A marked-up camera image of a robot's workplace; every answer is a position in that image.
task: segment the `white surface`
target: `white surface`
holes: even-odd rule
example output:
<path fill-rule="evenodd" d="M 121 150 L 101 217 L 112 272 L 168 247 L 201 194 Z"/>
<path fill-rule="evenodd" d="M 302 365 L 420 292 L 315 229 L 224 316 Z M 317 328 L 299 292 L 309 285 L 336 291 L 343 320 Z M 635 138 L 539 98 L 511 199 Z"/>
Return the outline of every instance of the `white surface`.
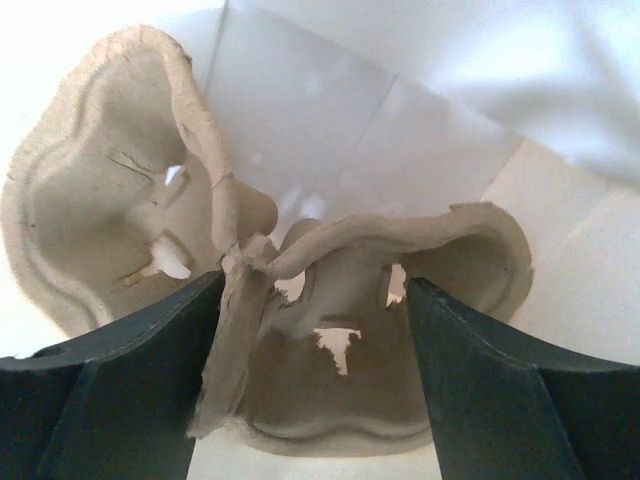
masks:
<path fill-rule="evenodd" d="M 640 2 L 256 0 L 575 161 L 640 184 Z"/>
<path fill-rule="evenodd" d="M 198 442 L 188 480 L 436 480 L 433 444 L 403 455 L 367 459 L 291 458 L 259 452 L 216 432 Z"/>
<path fill-rule="evenodd" d="M 280 17 L 234 0 L 216 55 L 219 0 L 79 10 L 71 1 L 4 2 L 0 58 L 16 68 L 0 77 L 2 168 L 98 37 L 152 23 L 193 56 L 239 177 L 278 203 L 278 235 L 301 216 L 432 214 L 484 194 L 521 222 L 534 252 L 534 286 L 516 326 L 640 363 L 638 194 L 522 145 L 474 113 L 640 182 L 640 3 L 257 1 Z M 61 339 L 18 291 L 4 256 L 0 281 L 0 355 Z M 304 460 L 257 452 L 218 432 L 198 443 L 189 478 L 439 474 L 432 447 Z"/>

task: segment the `hole in clay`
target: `hole in clay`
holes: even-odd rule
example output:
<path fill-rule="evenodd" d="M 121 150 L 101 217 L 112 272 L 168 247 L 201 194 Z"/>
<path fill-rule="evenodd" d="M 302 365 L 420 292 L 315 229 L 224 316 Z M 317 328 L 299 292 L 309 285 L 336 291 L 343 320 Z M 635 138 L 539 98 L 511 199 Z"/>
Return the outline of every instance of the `hole in clay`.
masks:
<path fill-rule="evenodd" d="M 333 355 L 338 374 L 346 376 L 349 374 L 347 366 L 347 349 L 351 345 L 350 335 L 355 334 L 362 338 L 360 330 L 351 328 L 315 328 L 313 330 L 318 335 L 318 347 L 328 349 Z"/>
<path fill-rule="evenodd" d="M 406 278 L 407 273 L 400 265 L 396 264 L 391 267 L 391 282 L 389 283 L 387 306 L 391 305 L 392 303 L 401 302 L 404 299 L 407 293 L 404 287 Z"/>
<path fill-rule="evenodd" d="M 167 168 L 167 173 L 164 177 L 164 186 L 168 187 L 169 184 L 176 178 L 178 175 L 184 172 L 184 165 L 171 165 Z"/>
<path fill-rule="evenodd" d="M 166 273 L 171 278 L 184 280 L 189 278 L 191 270 L 185 267 L 185 255 L 178 245 L 168 237 L 162 236 L 151 244 L 152 265 L 159 271 Z"/>
<path fill-rule="evenodd" d="M 185 280 L 191 276 L 191 270 L 185 266 L 188 263 L 188 254 L 169 236 L 162 235 L 149 246 L 149 250 L 151 263 L 124 278 L 125 285 L 132 287 L 143 278 L 160 272 L 177 280 Z"/>
<path fill-rule="evenodd" d="M 235 258 L 233 258 L 231 255 L 225 255 L 225 256 L 222 258 L 222 262 L 221 262 L 221 265 L 222 265 L 222 271 L 223 271 L 225 274 L 227 274 L 227 275 L 228 275 L 228 274 L 231 272 L 231 270 L 233 269 L 233 266 L 234 266 L 235 264 L 236 264 L 236 259 L 235 259 Z"/>
<path fill-rule="evenodd" d="M 287 297 L 289 302 L 295 302 L 302 295 L 304 288 L 304 272 L 291 280 L 276 281 L 276 288 Z"/>

